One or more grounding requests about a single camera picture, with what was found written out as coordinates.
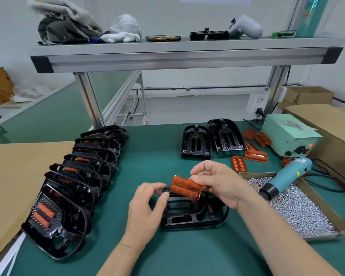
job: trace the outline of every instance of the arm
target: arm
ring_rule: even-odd
[[[168,192],[161,194],[161,190],[165,187],[166,184],[163,183],[143,183],[137,188],[129,203],[124,236],[101,267],[98,276],[128,276],[132,273],[139,255],[154,236],[161,222],[169,197]],[[148,202],[153,193],[160,197],[152,211]]]
[[[238,210],[274,276],[341,276],[228,166],[204,161],[191,174],[193,181]]]

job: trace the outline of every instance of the person's left hand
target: person's left hand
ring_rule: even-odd
[[[142,252],[151,241],[159,227],[169,198],[169,192],[161,192],[165,187],[166,184],[163,183],[143,183],[137,188],[129,203],[128,222],[121,244]],[[152,211],[148,202],[153,193],[160,197]]]

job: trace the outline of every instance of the teal plastic bottle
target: teal plastic bottle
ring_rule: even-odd
[[[329,0],[308,0],[295,34],[296,38],[313,38]]]

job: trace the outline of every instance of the gray bag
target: gray bag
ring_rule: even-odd
[[[64,44],[91,37],[100,38],[103,33],[70,19],[47,16],[38,25],[38,33],[45,44]]]

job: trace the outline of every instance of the white fluffy cloth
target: white fluffy cloth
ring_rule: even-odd
[[[140,41],[140,36],[138,34],[120,32],[117,34],[103,35],[101,36],[101,39],[107,43],[117,43],[122,41],[125,43],[129,43],[131,41]]]
[[[129,14],[120,15],[114,20],[113,26],[110,27],[112,34],[119,34],[120,32],[127,32],[138,34],[142,37],[142,29],[138,25],[137,20]]]
[[[86,10],[81,9],[67,0],[28,0],[29,8],[36,13],[53,15],[56,13],[67,16],[80,24],[103,32],[102,26]]]

